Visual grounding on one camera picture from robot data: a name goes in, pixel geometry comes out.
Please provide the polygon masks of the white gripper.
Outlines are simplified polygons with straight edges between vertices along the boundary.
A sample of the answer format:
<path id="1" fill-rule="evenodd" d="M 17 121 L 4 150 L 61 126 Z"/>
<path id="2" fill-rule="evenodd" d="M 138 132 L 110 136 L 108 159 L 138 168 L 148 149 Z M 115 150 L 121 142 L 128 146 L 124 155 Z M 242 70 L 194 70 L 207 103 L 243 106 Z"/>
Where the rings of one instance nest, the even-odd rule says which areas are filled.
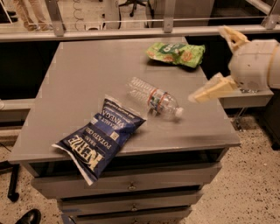
<path id="1" fill-rule="evenodd" d="M 279 42 L 275 39 L 248 38 L 228 27 L 219 27 L 233 56 L 228 68 L 230 75 L 215 74 L 203 87 L 188 96 L 190 102 L 208 102 L 231 94 L 238 86 L 243 90 L 279 89 Z"/>

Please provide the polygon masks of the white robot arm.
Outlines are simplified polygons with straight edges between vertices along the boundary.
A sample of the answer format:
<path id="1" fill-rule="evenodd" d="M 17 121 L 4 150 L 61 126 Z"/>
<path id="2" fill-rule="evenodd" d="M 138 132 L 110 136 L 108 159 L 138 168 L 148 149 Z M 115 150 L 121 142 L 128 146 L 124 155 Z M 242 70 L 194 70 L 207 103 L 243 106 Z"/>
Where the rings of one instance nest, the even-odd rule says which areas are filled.
<path id="1" fill-rule="evenodd" d="M 237 88 L 253 92 L 280 88 L 280 43 L 275 39 L 248 38 L 228 26 L 219 27 L 233 54 L 229 75 L 215 74 L 188 96 L 190 102 L 208 102 L 231 94 Z"/>

